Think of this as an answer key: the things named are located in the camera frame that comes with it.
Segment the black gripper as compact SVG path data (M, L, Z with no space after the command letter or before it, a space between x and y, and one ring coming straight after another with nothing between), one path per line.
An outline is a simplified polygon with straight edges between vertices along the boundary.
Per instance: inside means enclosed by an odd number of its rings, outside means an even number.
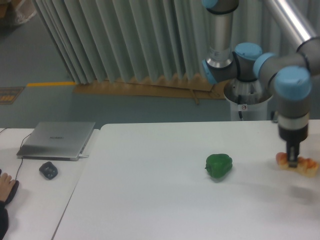
M278 127L278 133L281 139L286 141L286 153L288 166L290 168L298 167L298 156L300 154L300 142L308 137L309 127L305 126L300 129L285 129Z

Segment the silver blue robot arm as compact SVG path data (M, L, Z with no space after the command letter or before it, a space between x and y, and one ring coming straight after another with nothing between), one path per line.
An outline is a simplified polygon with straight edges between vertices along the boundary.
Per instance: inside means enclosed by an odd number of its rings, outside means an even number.
M264 5L284 32L295 53L278 57L254 44L231 50L233 13L237 0L204 0L215 29L210 32L208 56L202 61L210 84L231 79L260 81L278 103L278 132L286 142L287 163L298 167L300 143L308 136L311 77L320 73L320 38L290 0L266 0Z

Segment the black sleeved forearm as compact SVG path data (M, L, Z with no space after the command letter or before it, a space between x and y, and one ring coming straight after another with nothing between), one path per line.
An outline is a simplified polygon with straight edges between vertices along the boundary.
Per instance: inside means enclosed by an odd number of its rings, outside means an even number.
M3 240L9 228L9 216L4 201L0 201L0 239Z

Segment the person's hand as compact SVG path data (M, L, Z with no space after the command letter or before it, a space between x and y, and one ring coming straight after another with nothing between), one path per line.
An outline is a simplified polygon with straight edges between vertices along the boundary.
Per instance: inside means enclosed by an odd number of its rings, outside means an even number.
M8 175L6 172L0 176L0 200L2 202L7 200L15 183L16 181L12 179L12 176Z

